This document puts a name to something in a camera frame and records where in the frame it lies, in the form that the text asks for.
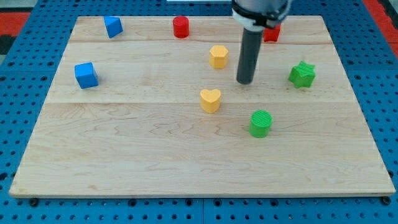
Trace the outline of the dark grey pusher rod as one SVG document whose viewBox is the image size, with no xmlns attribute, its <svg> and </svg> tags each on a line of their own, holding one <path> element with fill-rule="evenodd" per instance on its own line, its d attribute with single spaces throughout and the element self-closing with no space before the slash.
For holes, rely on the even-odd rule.
<svg viewBox="0 0 398 224">
<path fill-rule="evenodd" d="M 243 30 L 236 75 L 236 80 L 240 84 L 248 85 L 253 81 L 263 33 L 264 29 L 255 32 L 246 28 Z"/>
</svg>

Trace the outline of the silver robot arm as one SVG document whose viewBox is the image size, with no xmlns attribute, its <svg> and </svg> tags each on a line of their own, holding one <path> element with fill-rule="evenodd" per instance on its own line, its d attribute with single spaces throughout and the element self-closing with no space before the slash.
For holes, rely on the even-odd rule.
<svg viewBox="0 0 398 224">
<path fill-rule="evenodd" d="M 289 14 L 293 0 L 232 0 L 233 18 L 243 26 L 236 80 L 252 83 L 264 29 L 277 27 Z"/>
</svg>

